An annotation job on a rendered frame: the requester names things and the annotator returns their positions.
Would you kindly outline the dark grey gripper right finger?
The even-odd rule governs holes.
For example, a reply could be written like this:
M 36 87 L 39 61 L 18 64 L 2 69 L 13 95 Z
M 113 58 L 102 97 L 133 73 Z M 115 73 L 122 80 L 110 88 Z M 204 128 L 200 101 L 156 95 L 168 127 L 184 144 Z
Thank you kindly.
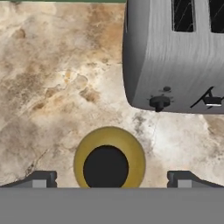
M 224 185 L 218 185 L 207 180 L 198 178 L 190 171 L 168 171 L 168 188 L 196 188 L 196 187 L 214 187 L 224 188 Z

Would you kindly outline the grey metal toaster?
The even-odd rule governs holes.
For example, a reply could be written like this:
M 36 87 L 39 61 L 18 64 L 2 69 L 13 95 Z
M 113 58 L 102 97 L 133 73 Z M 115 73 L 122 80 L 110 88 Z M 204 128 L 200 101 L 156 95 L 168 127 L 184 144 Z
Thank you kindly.
M 134 108 L 224 115 L 224 0 L 126 0 L 122 74 Z

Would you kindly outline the yellow bottle with black cap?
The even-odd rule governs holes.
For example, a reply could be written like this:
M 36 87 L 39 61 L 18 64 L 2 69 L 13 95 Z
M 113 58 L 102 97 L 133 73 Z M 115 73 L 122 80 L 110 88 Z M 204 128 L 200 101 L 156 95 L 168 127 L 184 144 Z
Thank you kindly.
M 139 187 L 146 168 L 144 149 L 127 130 L 102 127 L 79 143 L 73 172 L 80 187 Z

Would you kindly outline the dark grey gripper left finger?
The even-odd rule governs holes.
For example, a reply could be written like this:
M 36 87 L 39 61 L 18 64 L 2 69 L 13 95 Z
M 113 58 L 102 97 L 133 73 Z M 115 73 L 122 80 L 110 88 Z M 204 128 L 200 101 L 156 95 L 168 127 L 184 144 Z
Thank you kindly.
M 5 187 L 23 187 L 23 188 L 54 188 L 57 186 L 56 171 L 34 171 L 24 179 L 2 185 Z

